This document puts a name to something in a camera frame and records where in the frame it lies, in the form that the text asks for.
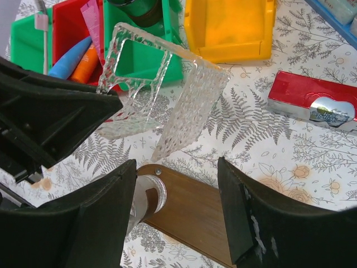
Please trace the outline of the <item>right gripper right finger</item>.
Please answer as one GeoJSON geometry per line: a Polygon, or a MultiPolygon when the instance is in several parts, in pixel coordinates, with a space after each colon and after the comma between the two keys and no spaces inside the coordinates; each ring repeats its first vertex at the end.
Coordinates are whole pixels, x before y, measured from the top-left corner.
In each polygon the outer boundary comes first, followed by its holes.
{"type": "Polygon", "coordinates": [[[224,158],[218,186],[235,266],[356,266],[355,208],[337,212],[296,201],[224,158]]]}

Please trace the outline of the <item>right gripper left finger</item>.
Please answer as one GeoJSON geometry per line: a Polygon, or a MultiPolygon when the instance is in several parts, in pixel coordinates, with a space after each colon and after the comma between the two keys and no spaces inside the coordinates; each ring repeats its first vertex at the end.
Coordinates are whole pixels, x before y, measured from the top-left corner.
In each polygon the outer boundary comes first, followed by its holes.
{"type": "Polygon", "coordinates": [[[136,161],[32,208],[1,210],[2,267],[119,267],[136,161]]]}

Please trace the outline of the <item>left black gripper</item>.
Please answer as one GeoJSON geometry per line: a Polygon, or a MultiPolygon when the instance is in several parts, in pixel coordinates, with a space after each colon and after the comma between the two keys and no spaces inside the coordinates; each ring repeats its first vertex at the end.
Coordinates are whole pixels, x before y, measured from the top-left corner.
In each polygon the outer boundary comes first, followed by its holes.
{"type": "Polygon", "coordinates": [[[68,157],[123,107],[115,93],[21,68],[1,58],[1,169],[38,183],[41,165],[68,157]]]}

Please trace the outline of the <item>clear glass cup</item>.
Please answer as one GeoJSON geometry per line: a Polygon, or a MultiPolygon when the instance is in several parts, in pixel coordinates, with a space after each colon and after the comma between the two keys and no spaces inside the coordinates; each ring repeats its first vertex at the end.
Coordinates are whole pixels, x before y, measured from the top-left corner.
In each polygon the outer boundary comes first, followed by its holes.
{"type": "Polygon", "coordinates": [[[155,175],[137,176],[126,235],[129,235],[136,225],[160,211],[166,200],[167,189],[159,177],[155,175]]]}

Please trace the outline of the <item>clear textured acrylic holder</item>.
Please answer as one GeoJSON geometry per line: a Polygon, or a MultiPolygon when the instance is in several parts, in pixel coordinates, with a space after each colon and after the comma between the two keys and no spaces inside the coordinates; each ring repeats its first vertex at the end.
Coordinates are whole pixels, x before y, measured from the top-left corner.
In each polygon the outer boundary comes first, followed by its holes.
{"type": "Polygon", "coordinates": [[[97,133],[109,140],[117,140],[161,128],[162,135],[151,157],[153,162],[157,162],[198,139],[229,80],[229,73],[220,66],[180,45],[119,22],[114,26],[97,92],[107,94],[116,85],[124,86],[127,92],[119,98],[123,108],[111,117],[110,122],[103,123],[97,133]],[[154,79],[125,77],[116,73],[127,41],[163,53],[154,79]],[[173,56],[189,61],[192,68],[167,123],[161,123],[153,114],[158,108],[157,98],[163,92],[162,83],[173,56]]]}

